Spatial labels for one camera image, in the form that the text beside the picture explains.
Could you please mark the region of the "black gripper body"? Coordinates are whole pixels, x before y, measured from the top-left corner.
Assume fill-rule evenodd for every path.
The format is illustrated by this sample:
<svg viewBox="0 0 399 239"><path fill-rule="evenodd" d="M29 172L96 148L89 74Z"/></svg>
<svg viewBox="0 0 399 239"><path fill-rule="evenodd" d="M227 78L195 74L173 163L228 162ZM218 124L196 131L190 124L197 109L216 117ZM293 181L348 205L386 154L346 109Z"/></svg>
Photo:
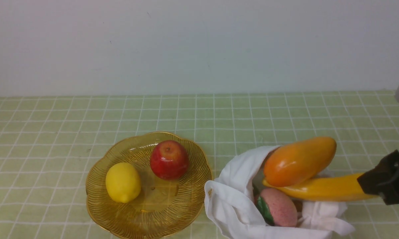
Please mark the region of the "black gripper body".
<svg viewBox="0 0 399 239"><path fill-rule="evenodd" d="M357 181L365 194L380 197L386 205L399 204L399 151L383 157Z"/></svg>

